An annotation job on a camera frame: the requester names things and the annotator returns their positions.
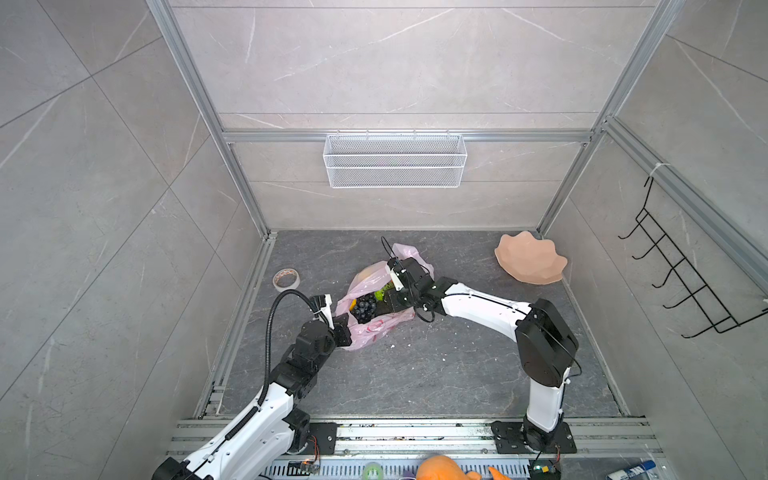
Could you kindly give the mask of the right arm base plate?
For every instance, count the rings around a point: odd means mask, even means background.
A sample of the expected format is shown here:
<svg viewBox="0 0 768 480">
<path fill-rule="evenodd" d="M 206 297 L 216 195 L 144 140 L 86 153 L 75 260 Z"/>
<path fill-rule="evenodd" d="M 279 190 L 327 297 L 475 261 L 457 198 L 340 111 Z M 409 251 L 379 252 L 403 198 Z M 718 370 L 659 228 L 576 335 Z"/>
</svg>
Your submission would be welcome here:
<svg viewBox="0 0 768 480">
<path fill-rule="evenodd" d="M 575 454 L 577 447 L 569 425 L 560 421 L 554 430 L 545 432 L 527 419 L 523 421 L 494 421 L 490 424 L 499 454 Z"/>
</svg>

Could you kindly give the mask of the pink plastic bag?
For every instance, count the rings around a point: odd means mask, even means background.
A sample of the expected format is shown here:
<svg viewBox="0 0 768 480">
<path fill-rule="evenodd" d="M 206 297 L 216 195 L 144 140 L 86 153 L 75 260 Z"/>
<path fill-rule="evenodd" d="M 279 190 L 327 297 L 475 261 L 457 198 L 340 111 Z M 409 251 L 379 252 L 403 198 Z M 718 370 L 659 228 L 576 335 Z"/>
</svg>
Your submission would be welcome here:
<svg viewBox="0 0 768 480">
<path fill-rule="evenodd" d="M 396 326 L 415 319 L 423 307 L 418 287 L 422 280 L 430 284 L 434 280 L 434 268 L 427 263 L 416 247 L 395 243 L 387 248 L 390 258 L 374 263 L 353 278 L 346 295 L 337 301 L 335 314 L 348 316 L 351 343 L 347 351 L 355 351 L 372 345 Z M 414 273 L 401 281 L 396 288 L 392 271 L 398 267 L 413 266 Z"/>
</svg>

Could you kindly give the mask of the green fake fruit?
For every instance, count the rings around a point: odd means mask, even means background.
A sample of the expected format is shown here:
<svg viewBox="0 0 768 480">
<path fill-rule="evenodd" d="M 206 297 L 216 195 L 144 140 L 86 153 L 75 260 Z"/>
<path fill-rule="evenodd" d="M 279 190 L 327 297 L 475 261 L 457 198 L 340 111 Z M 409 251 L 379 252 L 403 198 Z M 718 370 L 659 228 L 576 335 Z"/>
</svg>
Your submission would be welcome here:
<svg viewBox="0 0 768 480">
<path fill-rule="evenodd" d="M 376 300 L 377 301 L 383 301 L 386 293 L 389 290 L 392 290 L 393 288 L 394 288 L 394 285 L 392 283 L 388 283 L 383 288 L 381 288 L 380 290 L 377 290 L 374 293 Z"/>
</svg>

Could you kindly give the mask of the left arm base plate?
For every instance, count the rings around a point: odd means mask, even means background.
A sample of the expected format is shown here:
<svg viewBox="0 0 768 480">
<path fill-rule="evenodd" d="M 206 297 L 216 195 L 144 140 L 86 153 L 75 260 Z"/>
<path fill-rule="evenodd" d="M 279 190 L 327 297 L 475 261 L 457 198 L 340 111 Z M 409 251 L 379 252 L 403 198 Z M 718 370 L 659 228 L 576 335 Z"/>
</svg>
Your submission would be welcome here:
<svg viewBox="0 0 768 480">
<path fill-rule="evenodd" d="M 335 453 L 339 425 L 333 422 L 312 422 L 291 427 L 294 433 L 287 450 L 292 455 L 333 455 Z"/>
</svg>

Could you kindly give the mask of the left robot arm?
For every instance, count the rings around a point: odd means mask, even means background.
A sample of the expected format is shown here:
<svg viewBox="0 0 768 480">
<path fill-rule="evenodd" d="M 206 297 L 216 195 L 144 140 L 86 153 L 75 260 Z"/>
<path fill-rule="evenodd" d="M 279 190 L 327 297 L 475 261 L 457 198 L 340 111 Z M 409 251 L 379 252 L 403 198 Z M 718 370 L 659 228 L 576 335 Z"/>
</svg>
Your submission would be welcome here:
<svg viewBox="0 0 768 480">
<path fill-rule="evenodd" d="M 333 351 L 352 343 L 348 321 L 343 314 L 305 323 L 248 407 L 184 460 L 167 458 L 152 477 L 255 479 L 281 455 L 301 452 L 308 442 L 310 416 L 298 404 L 316 385 Z"/>
</svg>

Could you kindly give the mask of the pink scalloped bowl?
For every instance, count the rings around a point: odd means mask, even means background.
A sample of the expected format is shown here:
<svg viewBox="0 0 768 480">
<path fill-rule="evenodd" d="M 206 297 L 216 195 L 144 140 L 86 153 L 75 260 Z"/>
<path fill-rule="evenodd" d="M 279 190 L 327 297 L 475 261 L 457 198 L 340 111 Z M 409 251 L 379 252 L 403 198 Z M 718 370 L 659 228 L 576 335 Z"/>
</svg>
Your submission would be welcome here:
<svg viewBox="0 0 768 480">
<path fill-rule="evenodd" d="M 568 260 L 557 253 L 553 241 L 537 239 L 528 231 L 514 236 L 504 234 L 494 254 L 507 274 L 533 285 L 561 281 L 568 264 Z"/>
</svg>

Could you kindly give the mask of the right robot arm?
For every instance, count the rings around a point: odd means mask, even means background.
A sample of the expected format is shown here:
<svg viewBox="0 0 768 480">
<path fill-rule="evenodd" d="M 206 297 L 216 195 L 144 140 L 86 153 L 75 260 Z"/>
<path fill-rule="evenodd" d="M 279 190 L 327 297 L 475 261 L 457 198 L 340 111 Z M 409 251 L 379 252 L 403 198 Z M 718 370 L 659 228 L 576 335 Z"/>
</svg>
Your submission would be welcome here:
<svg viewBox="0 0 768 480">
<path fill-rule="evenodd" d="M 462 318 L 511 339 L 530 380 L 526 434 L 544 437 L 559 427 L 565 385 L 572 368 L 579 365 L 579 342 L 552 302 L 512 301 L 448 277 L 433 279 L 414 258 L 391 258 L 386 269 L 394 285 L 390 292 L 395 309 L 414 308 L 432 316 Z"/>
</svg>

